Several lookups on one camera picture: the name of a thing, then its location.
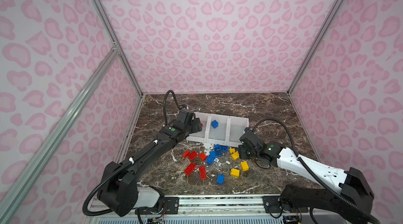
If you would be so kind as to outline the long red lego brick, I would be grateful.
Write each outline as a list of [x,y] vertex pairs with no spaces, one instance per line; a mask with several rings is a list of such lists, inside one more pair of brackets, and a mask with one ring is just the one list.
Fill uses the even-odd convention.
[[184,170],[184,173],[189,176],[194,170],[196,169],[196,165],[194,163],[190,163],[186,169]]
[[198,170],[199,170],[200,180],[202,180],[202,181],[206,180],[207,179],[206,167],[200,166]]

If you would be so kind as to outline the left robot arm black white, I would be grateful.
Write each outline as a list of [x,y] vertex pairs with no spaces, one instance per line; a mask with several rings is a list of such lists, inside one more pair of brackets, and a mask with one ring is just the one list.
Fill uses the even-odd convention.
[[111,212],[123,217],[133,209],[159,213],[163,209],[165,194],[153,186],[139,186],[137,182],[162,155],[202,129],[194,112],[181,109],[176,120],[163,126],[144,149],[126,161],[107,165],[100,184],[85,200],[83,213],[88,217]]

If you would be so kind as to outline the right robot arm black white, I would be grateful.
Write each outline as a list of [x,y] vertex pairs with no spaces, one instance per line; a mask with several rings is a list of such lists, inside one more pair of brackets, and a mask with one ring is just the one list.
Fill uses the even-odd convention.
[[251,128],[246,128],[239,140],[241,159],[282,168],[321,185],[320,189],[287,185],[279,196],[282,209],[327,210],[352,224],[380,222],[371,214],[375,195],[360,170],[353,167],[344,170],[319,163],[274,141],[266,144]]

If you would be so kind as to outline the red lego brick square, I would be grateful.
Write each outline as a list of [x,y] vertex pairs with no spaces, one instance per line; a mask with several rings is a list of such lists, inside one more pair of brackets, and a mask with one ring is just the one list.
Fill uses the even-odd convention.
[[205,153],[200,153],[200,154],[199,154],[199,158],[200,158],[202,161],[207,160],[207,156],[206,156]]

